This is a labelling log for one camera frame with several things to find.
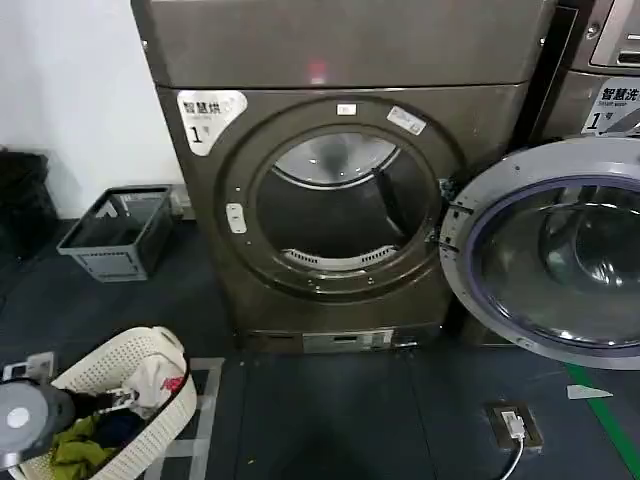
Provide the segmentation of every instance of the green cloth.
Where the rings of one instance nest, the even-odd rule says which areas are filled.
[[[55,480],[84,480],[116,449],[102,448],[89,440],[97,417],[87,417],[53,437],[51,470]]]

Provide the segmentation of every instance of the clothes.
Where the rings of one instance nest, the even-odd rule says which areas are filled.
[[[51,470],[55,480],[83,480],[116,449],[102,448],[89,440],[95,431],[96,418],[77,421],[69,430],[53,437]]]
[[[138,392],[136,406],[131,410],[146,420],[180,388],[183,381],[182,370],[164,355],[155,354],[143,358],[123,386]]]
[[[105,413],[97,421],[90,440],[102,448],[122,448],[144,426],[144,420],[131,410]]]

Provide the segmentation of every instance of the white laundry basket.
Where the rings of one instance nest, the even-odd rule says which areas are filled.
[[[184,348],[164,327],[137,327],[121,333],[84,357],[52,382],[58,388],[102,393],[118,388],[140,361],[162,354],[184,371],[182,386],[151,418],[145,429],[111,457],[92,480],[134,480],[169,446],[196,411],[197,394]],[[53,480],[50,455],[20,464],[9,473],[16,480]]]

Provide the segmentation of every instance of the power outlet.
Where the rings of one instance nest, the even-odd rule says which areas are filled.
[[[511,450],[517,446],[517,440],[511,438],[507,425],[502,416],[503,412],[514,412],[517,416],[522,417],[526,434],[524,437],[525,448],[541,448],[542,436],[536,426],[529,407],[524,403],[506,403],[495,402],[485,405],[487,417],[491,423],[491,428],[498,441],[498,446],[503,449]]]

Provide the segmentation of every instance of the plastic basket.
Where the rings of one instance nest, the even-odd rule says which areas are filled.
[[[171,187],[110,188],[58,244],[101,282],[147,280],[171,228]]]
[[[162,354],[185,373],[181,388],[146,424],[144,430],[106,461],[92,480],[134,480],[161,455],[195,414],[197,394],[184,348],[164,327],[137,327],[117,335],[60,375],[52,385],[97,394],[117,388],[143,358]],[[53,480],[50,455],[33,458],[11,469],[16,480]]]

